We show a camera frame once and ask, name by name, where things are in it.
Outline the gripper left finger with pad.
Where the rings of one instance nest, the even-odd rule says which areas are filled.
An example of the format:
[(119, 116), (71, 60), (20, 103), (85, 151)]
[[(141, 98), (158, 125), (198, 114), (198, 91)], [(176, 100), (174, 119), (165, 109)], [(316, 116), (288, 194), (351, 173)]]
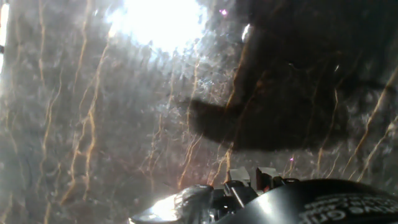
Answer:
[(251, 187), (251, 178), (245, 167), (227, 171), (224, 193), (233, 198), (237, 207), (245, 207), (258, 197), (257, 192)]

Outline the gripper right finger with pad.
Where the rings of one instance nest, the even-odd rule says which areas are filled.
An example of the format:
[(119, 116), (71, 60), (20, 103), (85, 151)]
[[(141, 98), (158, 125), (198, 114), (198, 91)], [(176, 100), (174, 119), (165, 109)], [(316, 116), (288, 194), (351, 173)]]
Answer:
[(283, 178), (275, 168), (258, 167), (256, 169), (256, 188), (261, 191), (270, 191), (298, 181), (295, 178)]

